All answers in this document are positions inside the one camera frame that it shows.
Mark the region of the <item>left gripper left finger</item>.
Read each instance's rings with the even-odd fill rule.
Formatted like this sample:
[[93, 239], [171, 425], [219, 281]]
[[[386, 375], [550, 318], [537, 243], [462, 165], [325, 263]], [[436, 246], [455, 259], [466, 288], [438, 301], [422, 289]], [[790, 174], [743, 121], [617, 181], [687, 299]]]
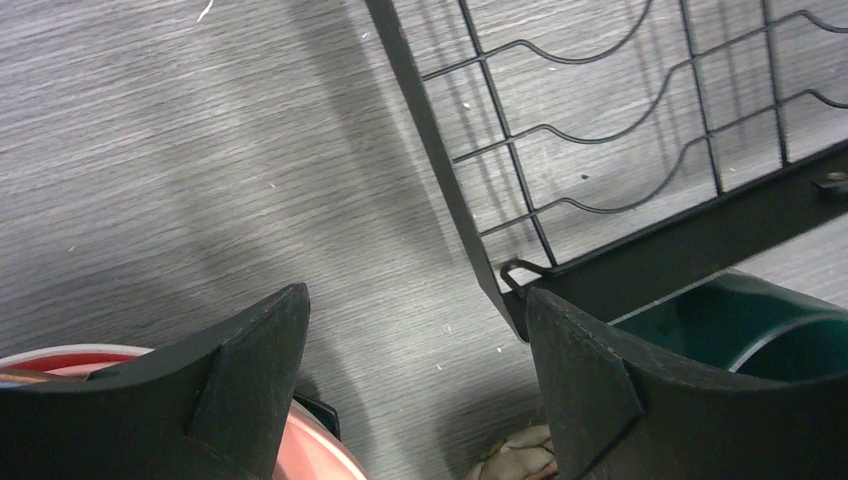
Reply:
[[309, 325], [302, 283], [94, 372], [1, 392], [5, 479], [268, 479]]

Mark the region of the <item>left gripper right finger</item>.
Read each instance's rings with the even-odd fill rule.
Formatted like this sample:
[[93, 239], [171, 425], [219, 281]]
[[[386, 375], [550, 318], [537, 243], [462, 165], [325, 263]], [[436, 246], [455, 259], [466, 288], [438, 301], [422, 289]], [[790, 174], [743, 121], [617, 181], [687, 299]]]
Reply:
[[564, 479], [843, 479], [847, 379], [732, 373], [595, 319], [546, 290], [527, 326]]

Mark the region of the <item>light green bowl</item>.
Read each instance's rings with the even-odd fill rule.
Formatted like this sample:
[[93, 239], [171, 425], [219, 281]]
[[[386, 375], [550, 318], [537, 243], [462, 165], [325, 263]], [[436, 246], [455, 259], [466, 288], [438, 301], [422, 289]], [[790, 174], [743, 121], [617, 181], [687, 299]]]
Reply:
[[531, 425], [504, 437], [485, 451], [467, 480], [543, 480], [558, 478], [548, 424]]

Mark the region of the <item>dark green mug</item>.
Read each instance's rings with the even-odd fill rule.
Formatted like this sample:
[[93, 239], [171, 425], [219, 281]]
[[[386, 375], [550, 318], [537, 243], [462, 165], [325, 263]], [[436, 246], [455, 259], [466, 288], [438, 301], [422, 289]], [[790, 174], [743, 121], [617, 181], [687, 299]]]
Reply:
[[737, 271], [713, 277], [616, 327], [717, 368], [778, 381], [847, 371], [847, 311]]

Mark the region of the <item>black wire dish rack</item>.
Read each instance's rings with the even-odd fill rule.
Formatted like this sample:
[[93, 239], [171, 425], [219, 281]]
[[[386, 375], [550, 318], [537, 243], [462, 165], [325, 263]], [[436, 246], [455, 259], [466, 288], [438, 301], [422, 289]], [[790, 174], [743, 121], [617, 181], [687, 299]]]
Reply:
[[847, 214], [843, 1], [371, 1], [477, 281], [619, 321]]

